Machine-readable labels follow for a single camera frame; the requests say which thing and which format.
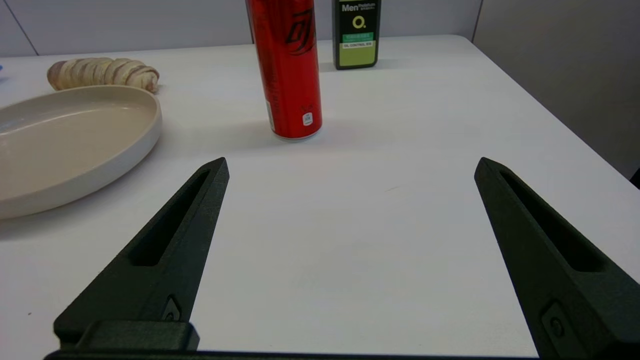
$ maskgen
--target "red can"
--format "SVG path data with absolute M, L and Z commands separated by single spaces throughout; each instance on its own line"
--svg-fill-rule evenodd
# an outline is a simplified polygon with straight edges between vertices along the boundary
M 322 126 L 313 0 L 246 0 L 271 129 L 300 139 Z

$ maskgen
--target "green bottle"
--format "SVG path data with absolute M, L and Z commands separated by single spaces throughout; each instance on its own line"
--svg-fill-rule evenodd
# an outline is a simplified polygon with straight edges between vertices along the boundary
M 378 61 L 381 0 L 332 0 L 333 64 L 338 70 Z

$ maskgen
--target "beige plate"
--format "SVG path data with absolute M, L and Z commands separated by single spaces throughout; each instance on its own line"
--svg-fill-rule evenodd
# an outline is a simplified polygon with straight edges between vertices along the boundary
M 114 181 L 160 136 L 160 103 L 128 86 L 89 86 L 0 109 L 0 218 L 55 208 Z

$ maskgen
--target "white table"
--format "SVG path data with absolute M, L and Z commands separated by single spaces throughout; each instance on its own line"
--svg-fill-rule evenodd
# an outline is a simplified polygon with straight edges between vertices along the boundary
M 106 188 L 0 223 L 0 358 L 55 350 L 53 320 L 220 156 L 200 349 L 535 356 L 481 156 L 640 279 L 640 192 L 469 41 L 384 38 L 375 68 L 341 72 L 318 48 L 324 128 L 299 143 L 269 130 L 253 46 L 127 53 L 161 73 L 161 139 Z M 71 57 L 2 59 L 0 105 L 51 92 L 46 69 Z

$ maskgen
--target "screw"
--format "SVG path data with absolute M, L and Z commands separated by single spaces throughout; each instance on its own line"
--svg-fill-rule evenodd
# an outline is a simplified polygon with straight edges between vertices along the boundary
M 551 330 L 558 338 L 562 338 L 564 336 L 564 327 L 558 318 L 551 319 Z

